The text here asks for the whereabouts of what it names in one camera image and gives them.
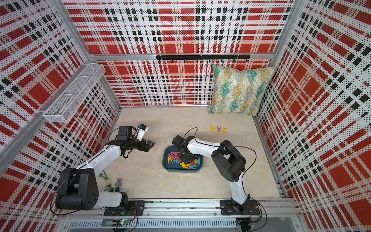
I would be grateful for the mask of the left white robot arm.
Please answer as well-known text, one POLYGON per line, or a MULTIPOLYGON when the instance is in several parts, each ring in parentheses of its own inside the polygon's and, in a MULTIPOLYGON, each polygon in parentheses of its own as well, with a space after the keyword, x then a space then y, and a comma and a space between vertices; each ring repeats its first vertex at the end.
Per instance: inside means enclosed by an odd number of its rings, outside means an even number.
POLYGON ((125 152, 138 150, 149 152, 155 145, 152 141, 128 139, 110 141, 95 156, 76 166, 66 168, 60 174, 55 206, 60 210, 88 211, 101 208, 129 209, 126 193, 100 191, 97 177, 113 161, 125 152))

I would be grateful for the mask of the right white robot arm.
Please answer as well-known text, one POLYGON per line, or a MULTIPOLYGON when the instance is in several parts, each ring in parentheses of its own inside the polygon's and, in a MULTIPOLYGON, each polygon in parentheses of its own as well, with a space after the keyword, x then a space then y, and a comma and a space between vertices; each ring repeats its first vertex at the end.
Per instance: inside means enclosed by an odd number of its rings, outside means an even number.
POLYGON ((211 158, 219 173, 230 184, 231 199, 238 205, 246 202, 248 195, 243 189, 246 160, 230 141, 212 143, 189 136, 187 139, 181 138, 177 147, 188 160, 195 155, 211 158))

